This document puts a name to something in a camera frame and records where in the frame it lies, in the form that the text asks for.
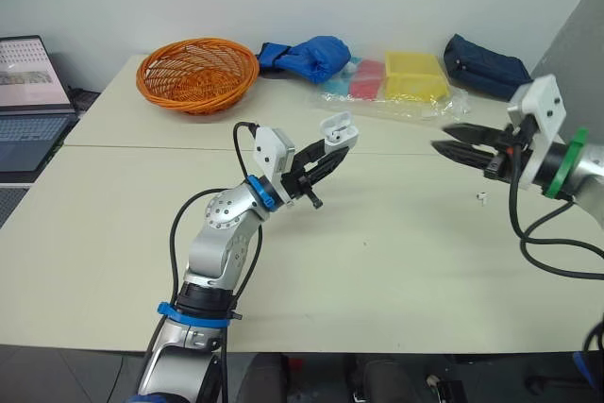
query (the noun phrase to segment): laptop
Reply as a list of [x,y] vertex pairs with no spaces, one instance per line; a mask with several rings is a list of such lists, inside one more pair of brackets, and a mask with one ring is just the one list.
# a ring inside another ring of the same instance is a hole
[[0,172],[36,170],[75,113],[42,39],[0,38]]

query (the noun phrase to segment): blue ring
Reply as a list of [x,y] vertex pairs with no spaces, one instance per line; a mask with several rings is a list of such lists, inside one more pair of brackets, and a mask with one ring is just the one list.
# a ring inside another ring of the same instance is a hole
[[247,181],[249,181],[249,184],[252,185],[252,188],[254,188],[254,191],[256,191],[256,193],[262,200],[262,204],[264,205],[264,207],[266,207],[269,211],[276,211],[277,204],[275,203],[275,199],[264,190],[264,188],[262,187],[262,183],[260,183],[256,176],[248,175]]
[[220,327],[228,327],[228,325],[230,325],[230,320],[227,319],[209,320],[207,318],[195,318],[194,316],[183,315],[182,313],[176,311],[167,302],[159,303],[158,313],[160,315],[166,315],[172,321],[193,327],[210,327],[218,329]]

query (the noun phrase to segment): black cable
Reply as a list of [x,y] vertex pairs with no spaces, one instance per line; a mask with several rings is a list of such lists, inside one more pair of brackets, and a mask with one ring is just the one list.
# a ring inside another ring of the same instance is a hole
[[[184,214],[184,212],[195,200],[197,200],[205,195],[208,195],[210,193],[221,193],[224,190],[225,189],[222,189],[222,188],[207,189],[205,191],[202,191],[201,193],[196,193],[191,198],[189,198],[189,200],[187,200],[176,213],[174,221],[172,222],[172,227],[170,228],[170,238],[169,238],[170,267],[172,268],[172,294],[170,296],[170,305],[171,306],[174,306],[174,304],[176,303],[176,298],[178,297],[178,263],[176,262],[176,229],[178,227],[178,223],[180,222],[180,219],[182,218],[182,215]],[[163,323],[165,321],[166,321],[166,316],[163,315],[159,319],[159,321],[155,327],[155,330],[153,331],[153,335],[151,336],[151,340],[149,341],[149,345],[147,346],[147,349],[144,352],[143,368],[139,372],[139,376],[136,380],[137,392],[138,392],[139,388],[141,387],[141,380],[143,379],[143,375],[144,375],[144,367],[151,359],[151,354],[153,353],[153,346],[155,344],[155,341],[158,338],[159,332],[161,331],[161,327],[163,326]]]
[[239,138],[237,137],[237,132],[239,131],[239,128],[244,126],[249,129],[249,131],[254,137],[256,137],[256,129],[258,128],[258,125],[250,122],[239,122],[236,123],[233,127],[233,143],[235,144],[235,153],[237,153],[237,160],[239,161],[239,165],[242,168],[243,176],[247,178],[247,169],[245,168],[245,164],[243,163],[242,150],[239,147]]
[[222,371],[222,384],[220,393],[223,396],[223,403],[228,403],[228,370],[227,370],[227,341],[228,327],[220,329],[223,334],[223,345],[220,348],[220,369]]
[[600,323],[600,335],[597,336],[597,348],[604,353],[604,315],[602,315],[602,322]]
[[[237,137],[237,132],[239,130],[240,127],[246,126],[250,132],[252,133],[252,135],[256,134],[256,129],[258,128],[258,125],[256,125],[255,123],[249,123],[249,122],[239,122],[237,123],[234,127],[233,127],[233,142],[235,144],[235,152],[237,154],[237,160],[239,161],[239,165],[242,168],[242,172],[243,172],[243,176],[245,178],[247,178],[247,169],[245,168],[245,164],[243,163],[243,157],[242,157],[242,153],[241,153],[241,149],[239,146],[239,139]],[[174,304],[176,303],[176,298],[178,297],[178,265],[176,262],[176,229],[178,227],[178,223],[180,222],[180,218],[182,217],[182,215],[184,214],[185,210],[197,199],[208,195],[210,193],[221,193],[222,191],[225,191],[226,189],[221,188],[221,189],[208,189],[205,191],[202,191],[201,193],[196,193],[195,195],[193,195],[191,198],[189,198],[189,200],[187,200],[182,207],[180,207],[180,209],[178,210],[178,212],[176,213],[175,219],[172,223],[172,227],[170,228],[170,266],[172,268],[172,294],[170,297],[170,305],[174,306]],[[258,258],[260,256],[260,250],[262,248],[262,226],[258,227],[258,241],[257,241],[257,245],[256,245],[256,252],[254,253],[254,258],[252,260],[252,262],[250,263],[249,269],[247,270],[247,273],[245,274],[245,277],[243,278],[242,284],[239,287],[239,290],[237,291],[237,293],[235,293],[235,295],[231,298],[231,301],[229,303],[228,306],[228,312],[231,312],[234,310],[234,308],[237,306],[237,301],[239,300],[240,296],[243,293],[243,290],[245,289],[245,286],[247,285],[247,282],[249,281],[249,279],[252,277],[252,273],[254,272],[254,269],[256,268],[256,263],[258,262]],[[144,357],[143,357],[143,369],[141,370],[139,377],[137,379],[137,391],[139,389],[139,387],[141,386],[141,380],[143,379],[143,375],[144,375],[144,366],[148,363],[149,359],[151,359],[151,354],[153,352],[153,346],[155,344],[155,341],[158,338],[159,332],[161,331],[161,327],[163,326],[163,323],[166,320],[166,316],[163,315],[160,319],[158,324],[156,325],[156,328],[153,332],[153,335],[151,336],[151,340],[149,341],[149,345],[147,346],[147,349],[144,353]],[[228,378],[227,378],[227,328],[223,327],[222,328],[222,332],[223,332],[223,344],[221,346],[221,368],[222,368],[222,392],[223,392],[223,402],[228,403],[228,389],[227,389],[227,385],[228,385]]]
[[136,382],[135,382],[136,389],[134,389],[134,392],[136,392],[136,393],[138,393],[139,389],[141,388],[141,381],[143,381],[144,370],[146,369],[146,365],[149,363],[149,360],[151,359],[151,354],[153,354],[153,345],[155,344],[155,341],[158,339],[159,332],[161,331],[161,327],[163,326],[163,323],[165,321],[166,321],[166,315],[162,315],[161,318],[159,319],[158,323],[155,326],[155,330],[153,331],[153,334],[151,335],[151,339],[149,340],[147,349],[144,351],[143,366],[141,367],[141,370],[139,371],[139,375],[137,376]]
[[172,227],[170,228],[170,266],[172,267],[172,295],[170,296],[170,305],[174,306],[176,303],[176,297],[178,296],[178,264],[176,263],[176,228],[178,227],[178,223],[180,222],[180,218],[187,210],[187,208],[197,199],[208,195],[210,193],[221,193],[225,191],[224,188],[218,189],[206,189],[201,193],[196,193],[189,200],[187,200],[180,210],[176,213],[174,221],[172,222]]
[[538,261],[537,259],[535,259],[534,257],[532,257],[530,255],[529,251],[527,250],[527,243],[551,244],[551,245],[560,245],[560,244],[572,245],[574,247],[581,247],[581,248],[590,250],[602,258],[604,258],[604,250],[602,250],[599,247],[596,247],[592,244],[585,243],[583,241],[560,239],[560,238],[541,239],[541,238],[531,238],[529,236],[530,233],[537,227],[539,227],[542,224],[544,224],[545,222],[553,219],[554,217],[558,216],[559,214],[562,214],[563,212],[569,210],[574,205],[574,202],[572,202],[572,201],[567,202],[565,205],[559,207],[556,210],[553,210],[549,214],[538,219],[536,222],[531,224],[530,227],[528,227],[527,231],[523,231],[523,229],[520,227],[520,222],[518,221],[518,186],[519,186],[520,174],[521,174],[521,170],[522,170],[521,169],[521,165],[522,165],[521,164],[521,153],[522,153],[521,147],[519,145],[516,145],[513,148],[513,153],[512,153],[512,181],[510,183],[510,196],[508,199],[508,206],[509,206],[510,221],[512,223],[513,231],[516,234],[516,236],[518,236],[518,238],[520,238],[520,251],[522,252],[523,257],[530,264],[532,264],[548,273],[556,274],[558,276],[573,277],[573,278],[587,278],[587,279],[592,279],[592,280],[604,280],[604,274],[602,274],[602,273],[583,273],[583,272],[568,271],[565,269],[555,268],[553,266],[549,266],[545,263],[542,263],[541,261]]
[[113,396],[113,391],[115,391],[115,386],[117,386],[117,381],[120,378],[120,374],[122,373],[122,368],[124,368],[124,355],[122,355],[122,360],[120,361],[120,368],[117,369],[117,375],[115,375],[115,380],[113,381],[113,385],[111,386],[111,390],[109,391],[109,396],[107,397],[107,403],[111,401],[111,397]]
[[[233,143],[235,145],[235,153],[237,154],[237,160],[239,161],[239,165],[242,168],[243,178],[247,180],[247,169],[245,168],[245,163],[243,162],[242,151],[239,146],[239,138],[237,137],[237,132],[240,127],[246,126],[249,131],[252,133],[254,137],[256,137],[256,129],[258,125],[255,123],[248,122],[239,122],[233,127]],[[228,304],[228,313],[231,313],[237,307],[237,301],[241,297],[243,290],[247,286],[247,282],[252,277],[254,273],[254,269],[256,269],[256,263],[258,263],[258,258],[260,256],[260,250],[262,249],[262,226],[258,226],[258,240],[256,242],[256,251],[254,252],[254,258],[247,269],[247,273],[245,273],[245,277],[241,285],[239,286],[239,290],[237,293],[233,295]],[[221,383],[221,393],[223,403],[228,403],[228,369],[227,369],[227,349],[228,349],[228,327],[223,327],[222,329],[222,345],[220,347],[220,366],[222,371],[222,383]]]

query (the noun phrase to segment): orange wicker basket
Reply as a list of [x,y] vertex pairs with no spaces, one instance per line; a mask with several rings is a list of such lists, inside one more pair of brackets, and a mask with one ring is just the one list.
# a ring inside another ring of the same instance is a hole
[[230,108],[258,77],[256,56],[235,42],[175,42],[147,57],[136,74],[143,96],[163,108],[208,115]]

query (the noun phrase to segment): blue glove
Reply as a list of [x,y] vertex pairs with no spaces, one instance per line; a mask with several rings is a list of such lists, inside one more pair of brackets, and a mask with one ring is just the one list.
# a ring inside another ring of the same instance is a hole
[[295,47],[266,42],[258,61],[260,70],[288,70],[320,84],[338,73],[350,60],[348,47],[335,37],[314,37]]

